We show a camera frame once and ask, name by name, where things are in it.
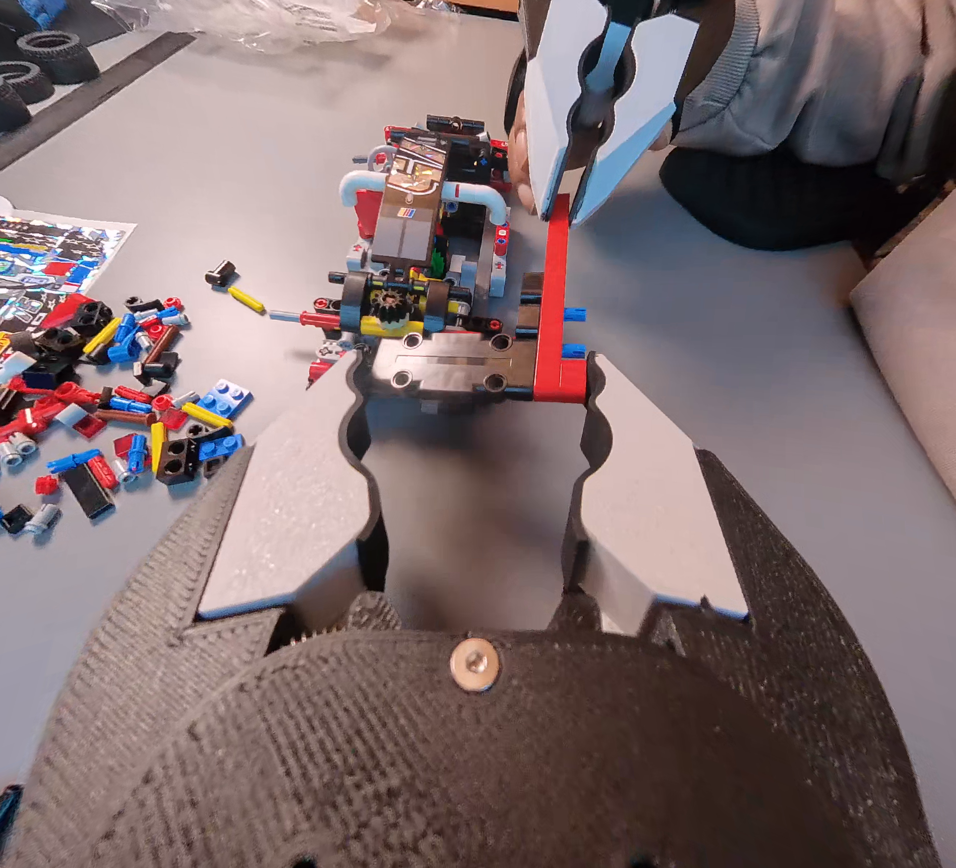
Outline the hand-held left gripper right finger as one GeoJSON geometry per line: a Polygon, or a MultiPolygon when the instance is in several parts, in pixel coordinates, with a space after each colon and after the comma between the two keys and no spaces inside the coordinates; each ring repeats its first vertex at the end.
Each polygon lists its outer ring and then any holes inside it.
{"type": "Polygon", "coordinates": [[[565,587],[597,605],[597,627],[639,633],[669,603],[748,617],[691,439],[607,356],[587,361],[580,449],[565,540],[565,587]]]}

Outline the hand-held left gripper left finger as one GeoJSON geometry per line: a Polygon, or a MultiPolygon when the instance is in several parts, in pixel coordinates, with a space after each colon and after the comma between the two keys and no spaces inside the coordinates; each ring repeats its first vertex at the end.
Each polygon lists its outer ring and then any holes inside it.
{"type": "Polygon", "coordinates": [[[335,625],[382,590],[388,539],[362,463],[364,363],[346,352],[196,498],[196,522],[211,527],[197,623],[284,610],[298,625],[335,625]]]}

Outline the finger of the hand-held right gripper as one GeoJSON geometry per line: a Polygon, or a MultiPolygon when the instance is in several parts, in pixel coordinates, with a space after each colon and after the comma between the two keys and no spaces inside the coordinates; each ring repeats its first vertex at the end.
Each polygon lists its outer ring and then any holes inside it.
{"type": "Polygon", "coordinates": [[[606,30],[598,0],[551,0],[524,88],[532,193],[542,219],[554,209],[572,144],[570,121],[582,94],[580,64],[606,30]]]}
{"type": "Polygon", "coordinates": [[[591,217],[670,122],[699,23],[663,14],[639,23],[624,49],[634,75],[615,99],[581,178],[570,224],[591,217]]]}

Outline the lego race car model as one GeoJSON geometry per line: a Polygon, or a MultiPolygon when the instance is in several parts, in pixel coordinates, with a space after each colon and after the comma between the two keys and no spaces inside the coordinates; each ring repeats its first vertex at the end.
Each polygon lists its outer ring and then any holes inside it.
{"type": "Polygon", "coordinates": [[[323,341],[310,363],[314,386],[348,351],[376,364],[387,391],[448,394],[524,392],[509,373],[514,340],[488,313],[507,283],[508,144],[483,121],[429,115],[424,126],[390,125],[361,169],[341,180],[358,239],[346,269],[329,273],[338,298],[311,311],[269,310],[274,321],[314,327],[323,341]]]}

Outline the red black lego beam assembly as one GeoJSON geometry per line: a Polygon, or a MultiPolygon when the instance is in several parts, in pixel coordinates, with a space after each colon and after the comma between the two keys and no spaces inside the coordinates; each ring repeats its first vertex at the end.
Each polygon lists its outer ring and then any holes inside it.
{"type": "Polygon", "coordinates": [[[549,220],[544,269],[523,278],[513,334],[445,330],[385,340],[368,373],[368,393],[458,409],[507,399],[582,405],[588,394],[587,348],[567,344],[566,274],[570,196],[549,220]]]}

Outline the person's right forearm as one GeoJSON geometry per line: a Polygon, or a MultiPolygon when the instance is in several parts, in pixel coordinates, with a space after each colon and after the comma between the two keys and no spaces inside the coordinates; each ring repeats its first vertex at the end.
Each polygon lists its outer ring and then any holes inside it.
{"type": "Polygon", "coordinates": [[[671,144],[929,175],[954,144],[954,18],[955,0],[712,0],[671,144]]]}

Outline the pile of mixed lego pieces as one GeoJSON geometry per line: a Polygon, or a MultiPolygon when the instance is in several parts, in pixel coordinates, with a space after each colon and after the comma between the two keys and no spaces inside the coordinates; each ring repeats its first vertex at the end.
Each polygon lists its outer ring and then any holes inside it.
{"type": "Polygon", "coordinates": [[[80,294],[28,301],[25,327],[2,328],[2,471],[35,471],[30,501],[2,508],[2,533],[39,542],[64,493],[87,520],[149,481],[211,478],[244,445],[236,420],[251,391],[220,379],[174,391],[190,326],[176,297],[126,300],[114,313],[80,294]]]}

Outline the person's right hand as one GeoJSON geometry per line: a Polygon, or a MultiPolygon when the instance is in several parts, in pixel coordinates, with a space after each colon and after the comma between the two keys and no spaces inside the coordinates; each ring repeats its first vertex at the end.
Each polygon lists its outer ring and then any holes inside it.
{"type": "Polygon", "coordinates": [[[536,203],[530,177],[530,154],[524,93],[521,93],[518,97],[515,116],[508,133],[508,174],[512,190],[522,207],[529,214],[536,215],[536,203]]]}

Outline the holographic sticker sheet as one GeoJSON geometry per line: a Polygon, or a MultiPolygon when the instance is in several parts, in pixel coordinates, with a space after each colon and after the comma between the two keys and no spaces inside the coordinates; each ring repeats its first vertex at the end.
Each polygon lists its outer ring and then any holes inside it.
{"type": "Polygon", "coordinates": [[[2,197],[2,352],[15,334],[67,324],[136,228],[17,210],[2,197]]]}

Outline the black rubber tire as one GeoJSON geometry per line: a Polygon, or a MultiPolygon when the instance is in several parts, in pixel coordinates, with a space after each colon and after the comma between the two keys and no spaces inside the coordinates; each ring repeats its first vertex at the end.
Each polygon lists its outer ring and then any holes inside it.
{"type": "Polygon", "coordinates": [[[31,121],[27,104],[4,78],[0,82],[0,130],[1,135],[14,132],[31,121]]]}
{"type": "Polygon", "coordinates": [[[54,83],[42,68],[32,62],[1,62],[1,78],[28,106],[54,96],[54,83]]]}
{"type": "Polygon", "coordinates": [[[39,30],[17,40],[17,48],[56,86],[88,83],[101,74],[89,49],[77,35],[60,30],[39,30]]]}

